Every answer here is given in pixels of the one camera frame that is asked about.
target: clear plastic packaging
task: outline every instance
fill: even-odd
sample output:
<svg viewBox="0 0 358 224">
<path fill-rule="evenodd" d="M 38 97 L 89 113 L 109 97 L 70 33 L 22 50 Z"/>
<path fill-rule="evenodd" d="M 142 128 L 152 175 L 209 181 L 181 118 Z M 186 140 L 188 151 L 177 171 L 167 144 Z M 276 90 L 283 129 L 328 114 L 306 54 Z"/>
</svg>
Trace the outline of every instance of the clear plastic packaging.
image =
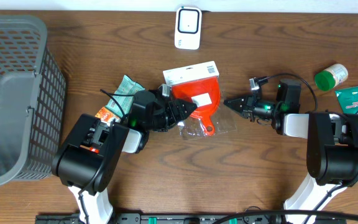
<svg viewBox="0 0 358 224">
<path fill-rule="evenodd" d="M 183 139 L 198 139 L 235 131 L 230 110 L 223 105 L 219 72 L 214 62 L 164 71 L 167 85 L 175 98 L 197 104 L 191 116 L 178 123 Z"/>
</svg>

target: gray plastic basket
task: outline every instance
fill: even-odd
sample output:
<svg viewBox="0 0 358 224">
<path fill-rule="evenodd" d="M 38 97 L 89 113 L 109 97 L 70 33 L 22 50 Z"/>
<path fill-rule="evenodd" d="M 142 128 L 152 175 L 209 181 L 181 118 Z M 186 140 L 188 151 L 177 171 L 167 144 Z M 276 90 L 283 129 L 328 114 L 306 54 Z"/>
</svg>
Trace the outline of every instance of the gray plastic basket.
<svg viewBox="0 0 358 224">
<path fill-rule="evenodd" d="M 60 141 L 66 81 L 32 16 L 0 16 L 0 185 L 43 179 Z"/>
</svg>

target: white plastic device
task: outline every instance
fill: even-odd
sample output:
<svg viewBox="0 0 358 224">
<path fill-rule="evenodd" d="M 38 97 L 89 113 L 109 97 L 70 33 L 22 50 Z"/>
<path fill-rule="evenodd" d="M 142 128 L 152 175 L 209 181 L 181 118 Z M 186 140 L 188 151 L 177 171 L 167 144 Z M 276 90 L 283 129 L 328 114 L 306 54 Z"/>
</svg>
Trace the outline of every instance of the white plastic device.
<svg viewBox="0 0 358 224">
<path fill-rule="evenodd" d="M 142 134 L 140 132 L 130 129 L 124 146 L 122 147 L 122 151 L 127 153 L 135 153 L 139 147 L 141 139 Z"/>
<path fill-rule="evenodd" d="M 175 47 L 196 50 L 200 47 L 202 12 L 196 7 L 182 6 L 177 10 Z"/>
<path fill-rule="evenodd" d="M 335 184 L 326 184 L 319 186 L 316 183 L 316 179 L 312 178 L 309 174 L 306 175 L 302 184 L 296 190 L 295 194 L 284 202 L 285 210 L 313 210 L 315 206 L 326 196 L 327 192 L 331 190 Z M 319 211 L 322 210 L 330 200 L 332 200 L 337 194 L 346 190 L 346 187 L 336 190 L 332 196 L 329 197 L 322 206 L 319 207 Z M 307 215 L 285 215 L 285 219 L 294 224 L 312 224 L 316 220 L 316 216 L 311 216 L 308 223 L 304 223 Z"/>
<path fill-rule="evenodd" d="M 284 117 L 283 135 L 308 139 L 309 115 L 287 114 Z"/>
<path fill-rule="evenodd" d="M 85 222 L 85 214 L 81 206 L 80 200 L 78 200 L 78 192 L 81 190 L 78 187 L 68 187 L 70 191 L 73 193 L 78 208 L 80 208 L 80 220 L 83 223 Z M 95 196 L 90 195 L 87 191 L 82 193 L 83 202 L 86 212 L 88 214 L 89 223 L 98 223 L 98 224 L 106 224 L 112 215 L 112 205 L 109 202 L 109 196 L 107 194 L 107 188 L 102 191 L 96 193 Z"/>
</svg>

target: wooden table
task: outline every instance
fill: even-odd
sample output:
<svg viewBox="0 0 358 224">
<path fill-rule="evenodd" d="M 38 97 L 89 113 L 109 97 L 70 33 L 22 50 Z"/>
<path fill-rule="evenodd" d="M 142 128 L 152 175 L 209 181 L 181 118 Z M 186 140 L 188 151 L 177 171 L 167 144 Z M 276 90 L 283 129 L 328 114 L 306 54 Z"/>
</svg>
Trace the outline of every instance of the wooden table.
<svg viewBox="0 0 358 224">
<path fill-rule="evenodd" d="M 124 74 L 146 88 L 162 71 L 214 60 L 226 97 L 249 93 L 251 77 L 293 72 L 316 91 L 319 109 L 340 111 L 333 91 L 319 91 L 316 72 L 342 63 L 358 85 L 357 14 L 217 13 L 203 15 L 199 50 L 173 44 L 174 12 L 0 11 L 32 14 L 46 23 L 48 45 L 68 81 L 63 139 L 82 113 L 96 114 Z M 278 80 L 264 86 L 275 98 Z M 301 110 L 313 108 L 303 85 Z M 306 140 L 232 114 L 237 131 L 183 141 L 177 129 L 152 133 L 140 154 L 123 154 L 109 184 L 118 211 L 233 213 L 251 205 L 280 208 L 304 179 Z M 75 199 L 59 178 L 0 187 L 0 222 L 33 223 L 40 213 L 73 213 Z M 358 214 L 358 184 L 326 210 Z"/>
</svg>

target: orange label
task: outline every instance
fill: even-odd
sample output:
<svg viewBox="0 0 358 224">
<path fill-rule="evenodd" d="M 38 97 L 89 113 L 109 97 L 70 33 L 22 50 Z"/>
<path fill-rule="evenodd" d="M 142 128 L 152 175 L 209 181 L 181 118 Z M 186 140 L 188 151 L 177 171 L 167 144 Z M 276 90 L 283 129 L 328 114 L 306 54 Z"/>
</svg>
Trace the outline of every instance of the orange label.
<svg viewBox="0 0 358 224">
<path fill-rule="evenodd" d="M 110 123 L 111 121 L 113 121 L 113 119 L 116 119 L 116 122 L 119 122 L 121 120 L 117 115 L 115 115 L 105 107 L 102 107 L 95 115 L 95 117 L 100 118 L 101 121 L 104 121 L 106 123 Z"/>
</svg>

